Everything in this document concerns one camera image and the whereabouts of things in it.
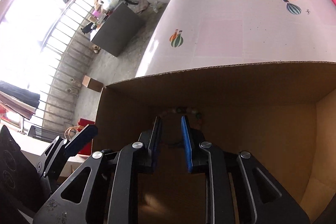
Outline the red bag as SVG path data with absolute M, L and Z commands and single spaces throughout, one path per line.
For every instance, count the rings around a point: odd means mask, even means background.
M 82 132 L 87 125 L 93 125 L 93 124 L 95 124 L 94 121 L 80 118 L 77 125 L 80 126 L 80 132 Z M 92 139 L 89 139 L 88 134 L 85 133 L 84 137 L 81 138 L 81 140 L 83 142 L 83 145 L 81 150 L 79 151 L 79 154 L 90 156 L 92 153 Z

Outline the small cardboard box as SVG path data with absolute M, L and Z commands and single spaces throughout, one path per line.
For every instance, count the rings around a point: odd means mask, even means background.
M 104 84 L 101 83 L 100 81 L 93 79 L 92 77 L 89 76 L 84 76 L 82 85 L 84 85 L 86 88 L 96 91 L 96 92 L 101 92 Z

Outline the metal balcony railing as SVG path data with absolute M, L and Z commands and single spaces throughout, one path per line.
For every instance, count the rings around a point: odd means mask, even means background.
M 81 81 L 94 56 L 82 29 L 89 23 L 93 0 L 70 0 L 42 46 L 43 81 L 35 118 L 47 130 L 62 133 L 72 125 Z

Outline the brown cardboard box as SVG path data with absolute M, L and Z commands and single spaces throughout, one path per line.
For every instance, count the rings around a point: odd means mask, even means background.
M 179 107 L 222 150 L 249 151 L 312 223 L 335 223 L 335 63 L 193 69 L 104 88 L 95 150 L 121 150 L 163 118 L 158 166 L 139 176 L 139 223 L 203 223 L 205 176 L 188 174 Z

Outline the dark grey cabinet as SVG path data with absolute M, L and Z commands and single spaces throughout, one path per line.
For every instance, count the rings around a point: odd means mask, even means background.
M 91 42 L 118 57 L 144 24 L 139 15 L 120 3 L 101 27 L 91 32 Z

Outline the pink balloon print bedsheet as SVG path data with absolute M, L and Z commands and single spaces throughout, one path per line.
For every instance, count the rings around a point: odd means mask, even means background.
M 170 0 L 137 76 L 273 61 L 335 61 L 332 0 Z

